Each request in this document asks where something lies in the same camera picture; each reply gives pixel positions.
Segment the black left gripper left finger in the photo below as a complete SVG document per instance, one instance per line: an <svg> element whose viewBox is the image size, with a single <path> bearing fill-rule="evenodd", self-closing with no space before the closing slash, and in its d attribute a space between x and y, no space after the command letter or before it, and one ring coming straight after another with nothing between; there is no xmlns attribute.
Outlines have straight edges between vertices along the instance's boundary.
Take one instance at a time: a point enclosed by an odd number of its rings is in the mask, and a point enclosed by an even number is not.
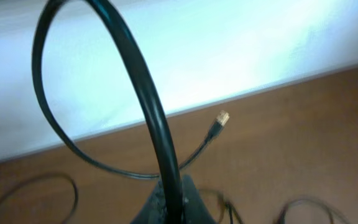
<svg viewBox="0 0 358 224"><path fill-rule="evenodd" d="M164 224L167 215L163 184L157 182L152 193L131 224Z"/></svg>

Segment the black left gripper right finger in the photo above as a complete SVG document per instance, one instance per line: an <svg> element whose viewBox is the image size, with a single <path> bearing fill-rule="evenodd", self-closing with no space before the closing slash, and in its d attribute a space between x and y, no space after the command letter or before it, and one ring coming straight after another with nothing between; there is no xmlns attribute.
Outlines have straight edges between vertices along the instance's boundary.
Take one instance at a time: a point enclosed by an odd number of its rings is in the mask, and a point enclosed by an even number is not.
<svg viewBox="0 0 358 224"><path fill-rule="evenodd" d="M183 190L183 222L186 224L215 224L208 212L192 178L184 175L181 180Z"/></svg>

